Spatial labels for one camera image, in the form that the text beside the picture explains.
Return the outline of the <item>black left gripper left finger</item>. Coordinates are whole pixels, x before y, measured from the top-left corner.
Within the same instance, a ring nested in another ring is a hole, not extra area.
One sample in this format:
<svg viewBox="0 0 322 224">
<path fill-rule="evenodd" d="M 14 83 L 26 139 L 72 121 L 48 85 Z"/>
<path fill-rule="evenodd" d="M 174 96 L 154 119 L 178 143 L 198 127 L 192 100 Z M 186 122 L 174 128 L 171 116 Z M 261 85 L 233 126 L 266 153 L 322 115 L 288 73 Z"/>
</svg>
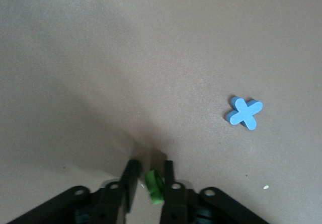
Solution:
<svg viewBox="0 0 322 224">
<path fill-rule="evenodd" d="M 74 186 L 10 223 L 126 223 L 139 174 L 139 161 L 129 160 L 120 179 L 104 182 L 96 192 Z"/>
</svg>

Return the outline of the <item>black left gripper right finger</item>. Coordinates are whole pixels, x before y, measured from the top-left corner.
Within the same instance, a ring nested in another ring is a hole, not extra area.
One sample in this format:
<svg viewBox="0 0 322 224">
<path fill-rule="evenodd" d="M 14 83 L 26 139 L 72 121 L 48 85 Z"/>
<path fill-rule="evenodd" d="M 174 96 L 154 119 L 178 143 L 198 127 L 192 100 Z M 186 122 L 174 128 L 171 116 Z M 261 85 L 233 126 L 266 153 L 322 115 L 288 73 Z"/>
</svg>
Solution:
<svg viewBox="0 0 322 224">
<path fill-rule="evenodd" d="M 163 223 L 267 223 L 222 190 L 196 193 L 175 179 L 173 161 L 165 161 Z"/>
</svg>

